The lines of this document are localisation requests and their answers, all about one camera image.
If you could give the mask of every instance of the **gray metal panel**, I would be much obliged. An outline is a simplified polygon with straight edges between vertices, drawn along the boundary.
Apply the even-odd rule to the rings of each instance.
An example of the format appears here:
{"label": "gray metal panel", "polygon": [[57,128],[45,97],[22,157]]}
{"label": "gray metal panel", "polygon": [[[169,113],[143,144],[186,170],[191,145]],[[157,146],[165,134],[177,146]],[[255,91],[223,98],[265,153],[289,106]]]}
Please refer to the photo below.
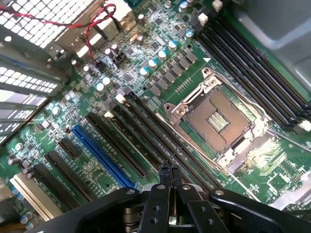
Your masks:
{"label": "gray metal panel", "polygon": [[310,9],[310,0],[246,0],[235,14],[311,93]]}

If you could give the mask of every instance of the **red wire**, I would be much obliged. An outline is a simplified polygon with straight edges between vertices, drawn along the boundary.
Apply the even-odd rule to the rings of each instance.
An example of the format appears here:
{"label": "red wire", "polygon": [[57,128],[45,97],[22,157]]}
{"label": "red wire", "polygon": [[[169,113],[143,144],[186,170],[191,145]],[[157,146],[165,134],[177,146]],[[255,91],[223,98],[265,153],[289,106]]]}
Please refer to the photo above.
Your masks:
{"label": "red wire", "polygon": [[[108,8],[109,7],[112,7],[113,10],[111,12],[108,11]],[[86,33],[86,46],[88,47],[88,54],[90,56],[91,59],[93,59],[93,54],[92,54],[92,45],[90,44],[89,42],[89,28],[91,27],[94,27],[95,25],[111,18],[114,13],[116,12],[117,10],[117,7],[115,4],[112,4],[112,3],[108,3],[108,4],[105,4],[100,10],[99,12],[91,19],[91,21],[89,23],[86,23],[86,24],[82,24],[82,23],[77,23],[77,24],[70,24],[70,23],[58,23],[58,22],[53,22],[53,21],[48,21],[48,20],[45,20],[43,18],[37,18],[31,14],[22,14],[22,13],[19,13],[17,11],[15,11],[12,7],[5,7],[5,6],[1,6],[0,5],[0,10],[1,11],[4,11],[4,12],[8,12],[9,14],[12,14],[13,16],[16,16],[16,17],[27,17],[27,18],[30,18],[30,19],[36,19],[44,24],[53,24],[53,25],[56,25],[56,26],[64,26],[66,28],[86,28],[85,30],[85,33]],[[98,16],[100,16],[101,13],[103,12],[107,12],[107,15],[104,16],[102,19],[98,19],[96,21],[94,21]]]}

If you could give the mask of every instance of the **chip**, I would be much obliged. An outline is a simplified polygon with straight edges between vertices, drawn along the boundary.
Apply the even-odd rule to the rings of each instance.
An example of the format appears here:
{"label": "chip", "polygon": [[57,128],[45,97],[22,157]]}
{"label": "chip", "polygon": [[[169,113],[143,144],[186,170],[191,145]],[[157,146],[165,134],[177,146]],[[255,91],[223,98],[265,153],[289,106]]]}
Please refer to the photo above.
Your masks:
{"label": "chip", "polygon": [[151,47],[154,49],[154,50],[157,50],[159,48],[159,44],[157,42],[154,42],[151,44]]}

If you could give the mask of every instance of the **capacitor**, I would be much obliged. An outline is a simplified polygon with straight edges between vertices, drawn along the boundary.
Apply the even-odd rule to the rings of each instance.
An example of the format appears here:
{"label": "capacitor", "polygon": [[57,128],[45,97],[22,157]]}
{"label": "capacitor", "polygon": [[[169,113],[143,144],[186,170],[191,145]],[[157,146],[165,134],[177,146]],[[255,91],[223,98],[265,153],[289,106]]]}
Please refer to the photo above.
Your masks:
{"label": "capacitor", "polygon": [[143,45],[144,45],[144,42],[145,42],[144,40],[145,40],[145,38],[144,38],[142,35],[140,35],[140,36],[137,37],[137,41],[138,41],[138,44],[139,44],[139,45],[142,45],[142,46],[143,46]]}
{"label": "capacitor", "polygon": [[23,169],[23,170],[21,171],[21,173],[23,173],[24,175],[27,175],[29,172],[32,171],[32,169],[33,169],[33,167],[32,167],[32,166],[29,166],[29,167]]}
{"label": "capacitor", "polygon": [[140,14],[140,15],[138,16],[138,20],[139,20],[139,22],[140,22],[141,26],[145,26],[145,24],[146,24],[146,18],[145,18],[145,15]]}
{"label": "capacitor", "polygon": [[105,54],[106,54],[106,56],[107,57],[109,57],[109,58],[111,58],[111,59],[113,59],[114,58],[114,54],[113,54],[113,52],[111,51],[111,49],[106,49],[105,50]]}
{"label": "capacitor", "polygon": [[104,90],[105,85],[103,83],[98,83],[96,85],[96,90],[98,91],[103,91]]}
{"label": "capacitor", "polygon": [[80,68],[81,64],[77,61],[77,60],[71,60],[71,64],[76,67],[76,68]]}
{"label": "capacitor", "polygon": [[111,84],[110,78],[104,77],[104,78],[103,78],[103,84],[104,84],[105,86],[109,86],[109,85]]}
{"label": "capacitor", "polygon": [[155,69],[157,67],[156,59],[151,59],[148,61],[148,65],[151,69]]}
{"label": "capacitor", "polygon": [[160,50],[157,55],[159,56],[159,58],[161,60],[165,60],[167,58],[167,55],[166,55],[166,51],[165,50]]}
{"label": "capacitor", "polygon": [[192,6],[194,4],[194,0],[187,0],[188,6]]}
{"label": "capacitor", "polygon": [[187,31],[185,35],[185,40],[191,40],[193,37],[193,32],[192,31]]}
{"label": "capacitor", "polygon": [[11,189],[11,192],[12,192],[14,195],[17,195],[17,193],[19,193],[19,190],[18,190],[17,188],[13,187],[13,188]]}
{"label": "capacitor", "polygon": [[26,179],[27,180],[31,180],[33,177],[35,177],[35,174],[33,172],[29,172],[27,175],[26,175]]}
{"label": "capacitor", "polygon": [[84,72],[89,73],[89,74],[93,74],[93,70],[91,69],[91,67],[89,66],[85,66],[83,67]]}
{"label": "capacitor", "polygon": [[17,200],[24,200],[24,196],[21,193],[17,193],[16,195]]}
{"label": "capacitor", "polygon": [[20,158],[14,158],[14,159],[9,159],[8,160],[8,165],[15,165],[15,164],[20,164],[21,159]]}
{"label": "capacitor", "polygon": [[118,55],[119,52],[120,52],[120,49],[119,49],[119,47],[118,47],[117,44],[112,45],[112,46],[111,46],[111,49],[112,49],[112,51],[115,53],[115,55]]}
{"label": "capacitor", "polygon": [[142,76],[148,76],[149,75],[149,70],[147,67],[143,67],[139,70],[139,73],[142,75]]}
{"label": "capacitor", "polygon": [[32,228],[34,228],[36,225],[39,224],[39,221],[37,219],[32,219],[29,222],[26,223],[25,227],[27,230],[30,230]]}
{"label": "capacitor", "polygon": [[186,1],[182,1],[179,5],[179,12],[186,12],[188,7],[188,3]]}
{"label": "capacitor", "polygon": [[23,216],[20,217],[20,222],[22,224],[26,224],[28,221],[30,221],[34,217],[33,213],[27,212]]}
{"label": "capacitor", "polygon": [[53,115],[58,115],[60,113],[60,109],[58,108],[58,107],[54,107],[53,109],[52,109],[52,114]]}
{"label": "capacitor", "polygon": [[169,49],[170,50],[176,50],[177,49],[177,41],[176,40],[171,40],[169,42]]}

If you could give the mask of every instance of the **green circuit board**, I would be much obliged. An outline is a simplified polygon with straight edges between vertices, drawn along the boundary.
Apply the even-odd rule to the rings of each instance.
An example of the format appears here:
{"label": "green circuit board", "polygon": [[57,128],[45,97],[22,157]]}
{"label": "green circuit board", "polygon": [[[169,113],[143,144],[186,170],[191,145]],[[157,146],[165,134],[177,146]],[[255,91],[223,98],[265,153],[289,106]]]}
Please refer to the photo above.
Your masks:
{"label": "green circuit board", "polygon": [[[156,7],[155,10],[150,8],[151,4]],[[141,189],[145,184],[158,182],[156,170],[144,159],[144,155],[147,153],[146,151],[137,151],[133,143],[131,143],[131,139],[126,141],[124,137],[117,133],[121,140],[126,141],[125,143],[128,145],[128,148],[135,151],[136,158],[149,171],[149,174],[142,179],[131,170],[130,166],[123,161],[119,155],[113,152],[113,149],[100,137],[92,126],[85,121],[85,116],[90,111],[107,111],[103,95],[107,99],[114,98],[117,93],[115,89],[116,83],[120,88],[130,87],[154,113],[160,113],[166,118],[164,104],[167,102],[178,104],[187,96],[204,79],[201,72],[203,68],[211,68],[230,79],[230,75],[196,41],[185,40],[180,30],[190,30],[191,26],[188,21],[185,20],[184,16],[187,15],[188,19],[190,19],[192,16],[195,16],[199,10],[192,7],[187,13],[180,13],[178,11],[178,4],[179,1],[175,1],[172,7],[166,8],[159,0],[145,1],[135,10],[135,15],[145,14],[147,17],[147,24],[144,27],[137,24],[127,35],[117,35],[112,42],[109,42],[109,44],[103,46],[100,51],[96,52],[96,57],[105,59],[103,55],[104,49],[110,44],[118,44],[120,49],[127,54],[126,62],[122,64],[119,69],[110,68],[108,66],[102,73],[89,75],[85,74],[82,69],[75,69],[72,67],[72,81],[70,84],[62,93],[53,99],[32,122],[0,150],[0,177],[6,180],[8,185],[10,185],[9,179],[20,172],[16,166],[9,166],[7,164],[8,156],[15,155],[16,157],[28,159],[32,161],[33,164],[37,162],[44,163],[53,175],[70,191],[71,195],[80,204],[85,204],[79,195],[75,193],[75,189],[71,184],[44,159],[44,155],[47,152],[56,150],[97,197],[101,197],[120,188],[120,185],[112,178],[109,172],[103,169],[99,162],[72,133],[63,132],[64,128],[68,127],[71,129],[77,124],[82,125],[84,129],[92,134],[96,142],[108,152],[110,158],[136,183],[136,188]],[[311,98],[308,93],[277,62],[277,60],[274,59],[237,20],[229,14],[227,14],[227,17],[257,49],[268,56],[271,64],[293,85],[293,87],[301,93],[307,101],[310,101]],[[156,23],[157,19],[161,19],[161,23]],[[145,35],[143,46],[129,43],[130,38],[135,34]],[[176,40],[178,42],[176,51],[168,50],[168,43],[171,40]],[[157,58],[157,53],[160,49],[166,49],[166,51],[168,51],[168,58],[165,61],[160,61],[158,59],[157,69],[150,70],[148,77],[141,76],[139,69],[145,66],[150,59]],[[150,90],[150,86],[155,84],[155,77],[162,69],[167,67],[168,63],[174,65],[174,58],[178,57],[182,50],[192,52],[197,57],[197,61],[190,65],[189,69],[184,71],[174,83],[156,96]],[[109,77],[113,84],[106,87],[104,91],[98,91],[96,85],[101,82],[103,77]],[[229,88],[223,87],[223,93],[225,93],[227,98],[230,99],[240,111],[245,113],[250,121],[255,120],[255,117],[249,109]],[[54,108],[59,108],[60,113],[53,115],[52,110]],[[46,129],[39,130],[37,127],[38,124],[44,121],[47,121],[49,126]],[[217,157],[210,145],[204,142],[190,127],[185,124],[181,125],[181,127],[200,146],[207,156],[211,159]],[[196,156],[202,161],[206,170],[209,171],[223,187],[249,197],[255,196],[263,203],[271,203],[285,190],[298,189],[302,184],[301,177],[311,169],[311,152],[303,148],[311,148],[311,133],[296,135],[294,133],[284,132],[273,122],[270,123],[269,127],[284,135],[284,137],[271,136],[259,149],[252,151],[253,157],[259,157],[259,155],[261,155],[260,161],[258,163],[246,162],[234,176],[224,175],[212,169],[211,166],[194,151],[193,156]],[[57,145],[57,142],[63,137],[68,137],[78,145],[83,155],[74,161],[70,159]],[[16,150],[15,146],[17,143],[23,144],[22,150]],[[66,209],[53,194],[43,184],[41,184],[41,187],[65,212]],[[23,206],[18,204],[18,201],[14,203],[20,212],[25,211]]]}

